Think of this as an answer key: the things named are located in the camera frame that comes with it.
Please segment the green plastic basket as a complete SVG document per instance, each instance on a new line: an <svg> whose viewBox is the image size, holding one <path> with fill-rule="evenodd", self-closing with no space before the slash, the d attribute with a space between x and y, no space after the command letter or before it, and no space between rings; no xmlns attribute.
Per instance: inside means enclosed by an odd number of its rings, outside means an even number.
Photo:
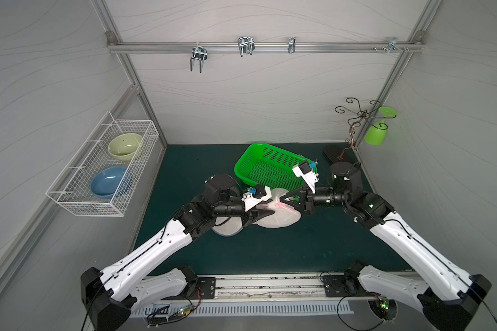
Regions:
<svg viewBox="0 0 497 331"><path fill-rule="evenodd" d="M258 184L270 189L288 191L301 187L305 181L295 176L293 167L312 160L267 143L251 144L234 166L236 176L248 186Z"/></svg>

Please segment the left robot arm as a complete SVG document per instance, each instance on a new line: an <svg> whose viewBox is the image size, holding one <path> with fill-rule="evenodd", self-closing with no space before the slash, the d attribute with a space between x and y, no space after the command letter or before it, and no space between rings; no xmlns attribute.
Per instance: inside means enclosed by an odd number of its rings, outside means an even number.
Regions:
<svg viewBox="0 0 497 331"><path fill-rule="evenodd" d="M117 330L140 304L176 297L196 277L189 269L173 269L148 281L145 277L177 251L215 227L218 217L238 217L243 225L270 216L258 205L270 201L271 189L258 184L242 191L225 174L208 179L201 194L178 209L166 225L139 248L100 270L91 267L80 277L85 321L94 330Z"/></svg>

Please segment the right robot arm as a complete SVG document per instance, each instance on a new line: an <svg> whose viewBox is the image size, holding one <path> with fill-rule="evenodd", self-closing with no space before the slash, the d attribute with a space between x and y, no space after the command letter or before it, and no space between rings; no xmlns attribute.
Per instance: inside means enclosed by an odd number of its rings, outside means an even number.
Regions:
<svg viewBox="0 0 497 331"><path fill-rule="evenodd" d="M420 275L412 281L360 261L345 271L351 295L370 292L421 312L437 330L465 330L491 290L481 274L469 274L427 243L396 209L363 188L360 169L348 162L331 167L331 185L317 188L316 164L303 161L292 168L304 185L280 197L299 211L319 206L341 207L345 214L391 247Z"/></svg>

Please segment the bronze cup tree stand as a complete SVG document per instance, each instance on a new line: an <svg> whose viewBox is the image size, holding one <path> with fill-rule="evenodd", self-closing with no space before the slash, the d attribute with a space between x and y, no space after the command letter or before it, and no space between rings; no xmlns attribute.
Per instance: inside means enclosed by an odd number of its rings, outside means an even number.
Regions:
<svg viewBox="0 0 497 331"><path fill-rule="evenodd" d="M351 163L352 158L348 155L349 151L353 151L356 147L356 129L360 128L365 124L371 117L374 110L378 110L381 106L381 102L378 100L371 100L369 102L371 110L363 108L361 106L360 100L355 97L346 98L345 106L336 106L334 108L337 114L350 113L351 117L347 120L349 127L349 136L345 139L346 147L340 147L336 143L327 145L323 154L324 157L331 163L335 164L341 161Z"/></svg>

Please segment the right metal rail hook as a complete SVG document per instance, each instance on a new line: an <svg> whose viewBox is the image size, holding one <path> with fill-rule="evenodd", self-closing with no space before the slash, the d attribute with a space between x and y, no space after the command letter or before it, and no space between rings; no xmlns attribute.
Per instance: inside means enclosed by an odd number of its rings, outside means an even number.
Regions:
<svg viewBox="0 0 497 331"><path fill-rule="evenodd" d="M387 55L392 53L406 53L410 51L407 47L398 46L398 39L396 37L389 40L386 46L382 48L373 47L372 50L375 52L384 52Z"/></svg>

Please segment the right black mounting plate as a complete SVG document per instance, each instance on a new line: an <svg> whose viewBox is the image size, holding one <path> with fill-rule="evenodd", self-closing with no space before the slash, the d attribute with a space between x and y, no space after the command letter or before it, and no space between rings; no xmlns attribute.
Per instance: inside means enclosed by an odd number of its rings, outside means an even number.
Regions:
<svg viewBox="0 0 497 331"><path fill-rule="evenodd" d="M356 277L345 276L343 274L322 273L319 280L324 286L326 297L373 297L378 299L374 292L368 292L361 285Z"/></svg>

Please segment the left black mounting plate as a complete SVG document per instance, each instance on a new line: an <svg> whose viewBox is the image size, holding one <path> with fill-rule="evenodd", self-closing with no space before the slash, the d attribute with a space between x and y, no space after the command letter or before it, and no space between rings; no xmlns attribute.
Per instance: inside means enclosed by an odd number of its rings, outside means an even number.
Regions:
<svg viewBox="0 0 497 331"><path fill-rule="evenodd" d="M187 281L179 295L190 300L214 299L216 283L215 277L197 277Z"/></svg>

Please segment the double prong metal hook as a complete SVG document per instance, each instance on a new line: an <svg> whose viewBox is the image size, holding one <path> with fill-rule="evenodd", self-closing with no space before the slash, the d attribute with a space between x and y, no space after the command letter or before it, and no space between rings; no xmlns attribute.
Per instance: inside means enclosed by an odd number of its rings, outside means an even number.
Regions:
<svg viewBox="0 0 497 331"><path fill-rule="evenodd" d="M198 66L199 73L202 73L204 68L204 62L208 59L207 49L196 46L192 49L190 58L190 71L193 72L195 67Z"/></svg>

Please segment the small flat metal hook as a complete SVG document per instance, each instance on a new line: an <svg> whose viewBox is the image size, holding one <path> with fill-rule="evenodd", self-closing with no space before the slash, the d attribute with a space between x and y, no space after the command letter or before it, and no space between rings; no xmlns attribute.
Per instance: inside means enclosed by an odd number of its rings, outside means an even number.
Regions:
<svg viewBox="0 0 497 331"><path fill-rule="evenodd" d="M289 54L294 54L295 53L295 47L296 47L296 38L295 37L290 37L288 41L288 53Z"/></svg>

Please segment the light green bowl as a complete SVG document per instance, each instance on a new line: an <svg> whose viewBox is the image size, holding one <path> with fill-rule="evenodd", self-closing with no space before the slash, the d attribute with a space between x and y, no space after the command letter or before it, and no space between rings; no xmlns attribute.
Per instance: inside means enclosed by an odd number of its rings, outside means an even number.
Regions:
<svg viewBox="0 0 497 331"><path fill-rule="evenodd" d="M137 133L125 133L114 138L108 145L109 154L117 161L130 162L143 150L143 137Z"/></svg>

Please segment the black mounting plate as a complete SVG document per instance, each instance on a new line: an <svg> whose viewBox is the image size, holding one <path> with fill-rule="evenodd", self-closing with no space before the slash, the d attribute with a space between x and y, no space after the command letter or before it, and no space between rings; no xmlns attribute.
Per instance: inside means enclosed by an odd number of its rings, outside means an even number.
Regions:
<svg viewBox="0 0 497 331"><path fill-rule="evenodd" d="M179 295L190 300L214 299L216 283L215 277L197 277L187 281Z"/></svg>
<svg viewBox="0 0 497 331"><path fill-rule="evenodd" d="M356 277L345 276L343 274L322 273L319 280L324 286L326 297L373 297L378 299L374 292L368 292L361 285Z"/></svg>

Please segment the looped metal hook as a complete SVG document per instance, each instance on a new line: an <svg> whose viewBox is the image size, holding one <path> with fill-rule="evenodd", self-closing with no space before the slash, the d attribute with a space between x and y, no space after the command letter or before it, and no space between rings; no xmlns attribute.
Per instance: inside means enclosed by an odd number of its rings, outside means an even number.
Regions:
<svg viewBox="0 0 497 331"><path fill-rule="evenodd" d="M252 37L240 37L237 40L237 46L239 49L240 56L252 55L255 50L255 41Z"/></svg>

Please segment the blue bowl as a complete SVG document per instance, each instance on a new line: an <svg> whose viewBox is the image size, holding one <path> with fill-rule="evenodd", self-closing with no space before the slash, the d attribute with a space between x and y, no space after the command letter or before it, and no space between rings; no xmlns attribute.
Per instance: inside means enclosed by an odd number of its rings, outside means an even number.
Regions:
<svg viewBox="0 0 497 331"><path fill-rule="evenodd" d="M101 199L112 199L126 194L133 184L133 176L127 168L115 166L99 172L92 179L91 192Z"/></svg>

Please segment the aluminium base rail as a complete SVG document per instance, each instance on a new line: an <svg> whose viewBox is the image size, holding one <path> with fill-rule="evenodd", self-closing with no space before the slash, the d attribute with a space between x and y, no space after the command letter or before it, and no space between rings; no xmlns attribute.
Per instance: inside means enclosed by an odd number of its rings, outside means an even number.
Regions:
<svg viewBox="0 0 497 331"><path fill-rule="evenodd" d="M242 301L321 301L340 297L326 297L324 286L319 280L322 273L343 274L339 272L317 273L277 273L277 274L208 274L199 277L217 279L214 299L217 302ZM396 273L384 273L380 270L368 272L364 284L368 292L379 297L400 301L408 290L418 287L420 278L415 272L404 270Z"/></svg>

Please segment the aluminium top rail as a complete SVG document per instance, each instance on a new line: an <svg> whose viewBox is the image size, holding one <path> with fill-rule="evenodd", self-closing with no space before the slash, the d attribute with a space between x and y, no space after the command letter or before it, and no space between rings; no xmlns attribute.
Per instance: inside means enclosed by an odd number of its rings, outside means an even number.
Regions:
<svg viewBox="0 0 497 331"><path fill-rule="evenodd" d="M387 45L385 41L302 41L296 38L294 54L358 54L358 53L382 53L372 50L373 47L382 48ZM255 40L256 54L284 54L288 53L288 41L257 41ZM190 55L192 49L201 46L208 51L208 55L240 55L237 41L231 42L119 42L109 40L108 49L113 54L126 55ZM420 39L414 41L399 41L398 46L407 47L409 52L422 52L426 45Z"/></svg>

